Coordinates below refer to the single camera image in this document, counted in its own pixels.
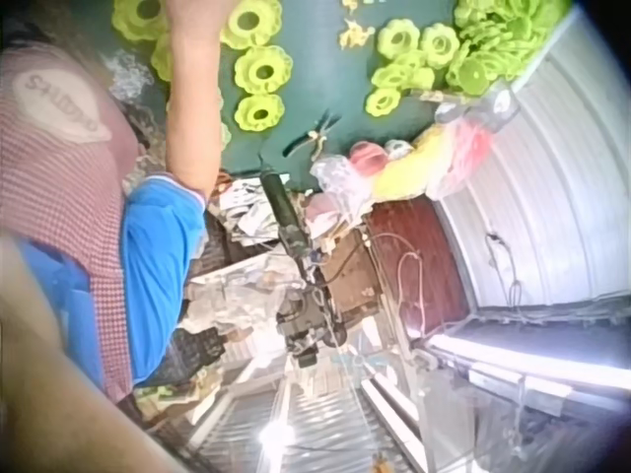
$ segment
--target pink fabric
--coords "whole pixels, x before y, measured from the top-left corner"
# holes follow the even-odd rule
[[[88,272],[105,393],[116,402],[132,388],[119,233],[121,179],[133,168],[136,137],[110,97],[58,49],[38,44],[6,51],[0,68],[0,225],[57,248]],[[75,72],[92,86],[111,140],[75,144],[28,122],[13,96],[13,78],[46,68]]]

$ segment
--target black tool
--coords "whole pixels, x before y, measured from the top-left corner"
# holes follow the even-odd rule
[[[306,135],[301,136],[297,140],[294,140],[292,143],[290,143],[289,146],[283,151],[283,157],[289,158],[304,146],[309,145],[310,143],[315,143],[315,149],[312,152],[312,161],[315,161],[317,158],[319,158],[319,155],[324,149],[324,142],[327,139],[326,135],[340,119],[341,116],[331,115],[330,112],[327,110],[317,123],[315,130],[309,131]]]

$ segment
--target white logo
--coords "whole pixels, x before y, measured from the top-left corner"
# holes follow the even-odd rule
[[[36,126],[73,143],[109,141],[94,93],[86,82],[62,69],[23,72],[13,81],[22,111]]]

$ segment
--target corrugated metal wall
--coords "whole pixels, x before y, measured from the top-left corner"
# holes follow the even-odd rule
[[[348,389],[318,397],[303,395],[297,386],[292,389],[288,422],[296,432],[296,444],[310,450],[289,448],[283,457],[283,473],[366,473],[373,464],[373,439],[396,473],[413,471],[361,393],[359,399],[372,434]]]
[[[258,434],[269,422],[276,391],[235,400],[199,453],[223,473],[254,473],[261,453]]]
[[[478,304],[507,305],[488,231],[513,252],[522,304],[631,292],[631,94],[588,20],[579,16],[518,98],[522,110],[497,135],[492,156],[442,203]],[[508,288],[508,255],[496,254]]]

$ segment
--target wooden board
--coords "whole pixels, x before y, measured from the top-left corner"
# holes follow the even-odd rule
[[[331,254],[331,259],[322,266],[322,273],[327,281],[333,277],[353,248],[361,241],[360,233],[354,231],[338,243]],[[378,303],[382,290],[366,247],[362,246],[357,250],[339,278],[328,288],[337,308],[342,313],[353,315],[353,312],[360,307],[372,308]]]
[[[426,311],[426,331],[444,322],[462,320],[468,314],[468,304],[456,261],[439,222],[433,203],[426,197],[390,202],[375,206],[367,218],[370,235],[391,232],[406,238],[423,257],[423,297]],[[408,251],[393,238],[375,240],[374,249],[387,281],[388,291],[396,300],[397,266],[401,255]],[[408,335],[421,327],[418,305],[418,266],[411,259],[401,269],[403,301],[400,317]]]

